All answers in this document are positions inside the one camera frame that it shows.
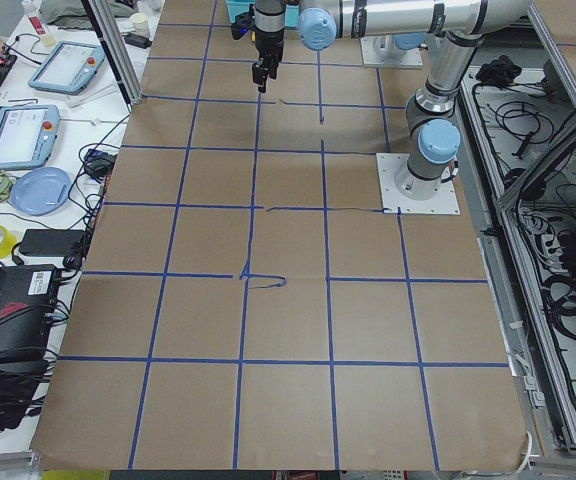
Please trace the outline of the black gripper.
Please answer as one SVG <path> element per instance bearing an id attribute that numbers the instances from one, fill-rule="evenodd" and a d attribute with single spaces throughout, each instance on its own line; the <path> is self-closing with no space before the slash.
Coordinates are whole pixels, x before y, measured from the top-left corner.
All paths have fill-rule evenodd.
<path id="1" fill-rule="evenodd" d="M 259 93 L 266 92 L 268 77 L 277 79 L 278 67 L 283 58 L 284 28 L 284 13 L 242 13 L 231 24 L 231 34 L 235 40 L 241 39 L 248 31 L 255 33 L 259 58 L 252 65 L 252 79 Z"/>

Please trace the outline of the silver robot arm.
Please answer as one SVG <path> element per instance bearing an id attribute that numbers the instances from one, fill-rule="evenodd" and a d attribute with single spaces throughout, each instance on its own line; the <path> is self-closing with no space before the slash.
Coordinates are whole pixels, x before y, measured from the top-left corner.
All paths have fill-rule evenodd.
<path id="1" fill-rule="evenodd" d="M 304 46 L 328 48 L 338 38 L 408 33 L 444 35 L 438 59 L 406 106 L 412 151 L 394 176 L 414 200 L 435 195 L 461 144 L 451 122 L 461 81 L 486 34 L 524 15 L 527 1 L 299 1 L 297 28 Z"/>

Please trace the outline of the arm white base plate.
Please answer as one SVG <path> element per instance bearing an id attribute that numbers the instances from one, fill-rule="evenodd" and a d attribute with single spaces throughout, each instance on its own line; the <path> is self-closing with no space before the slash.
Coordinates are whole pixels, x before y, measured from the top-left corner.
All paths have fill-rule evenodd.
<path id="1" fill-rule="evenodd" d="M 449 168 L 435 180 L 420 180 L 408 169 L 408 154 L 376 155 L 382 210 L 391 214 L 459 215 Z"/>
<path id="2" fill-rule="evenodd" d="M 424 33 L 390 34 L 361 39 L 363 64 L 375 68 L 421 69 Z"/>

